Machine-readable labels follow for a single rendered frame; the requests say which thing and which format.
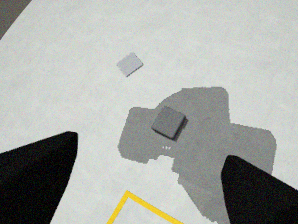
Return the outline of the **yellow rectangular outline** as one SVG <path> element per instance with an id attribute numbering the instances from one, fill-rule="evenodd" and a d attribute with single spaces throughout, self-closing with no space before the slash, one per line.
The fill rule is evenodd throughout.
<path id="1" fill-rule="evenodd" d="M 172 224 L 182 224 L 181 221 L 177 221 L 176 218 L 169 217 L 169 214 L 166 214 L 165 212 L 161 212 L 161 210 L 154 208 L 154 206 L 148 204 L 148 202 L 142 200 L 142 198 L 138 198 L 134 196 L 134 194 L 128 192 L 128 190 L 126 190 L 126 193 L 124 194 L 124 196 L 122 196 L 121 201 L 118 202 L 116 206 L 117 209 L 114 210 L 112 216 L 110 216 L 109 221 L 106 222 L 106 224 L 112 224 L 112 222 L 116 220 L 116 217 L 118 216 L 118 212 L 120 212 L 122 205 L 125 204 L 126 200 L 128 200 L 128 197 L 132 198 L 133 201 L 136 201 L 137 204 L 140 204 L 141 206 L 145 206 L 145 208 L 152 210 L 152 212 L 158 214 L 158 216 L 165 218 L 165 220 L 168 220 L 168 222 L 172 222 Z"/>

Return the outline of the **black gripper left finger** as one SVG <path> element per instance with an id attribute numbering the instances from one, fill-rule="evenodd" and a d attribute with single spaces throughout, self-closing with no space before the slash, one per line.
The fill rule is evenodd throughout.
<path id="1" fill-rule="evenodd" d="M 67 131 L 0 153 L 0 224 L 51 224 L 76 163 Z"/>

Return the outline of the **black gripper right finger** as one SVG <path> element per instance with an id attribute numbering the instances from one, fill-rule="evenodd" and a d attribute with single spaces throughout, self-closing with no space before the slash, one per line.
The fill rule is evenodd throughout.
<path id="1" fill-rule="evenodd" d="M 242 157 L 227 155 L 221 181 L 230 224 L 298 224 L 298 189 Z"/>

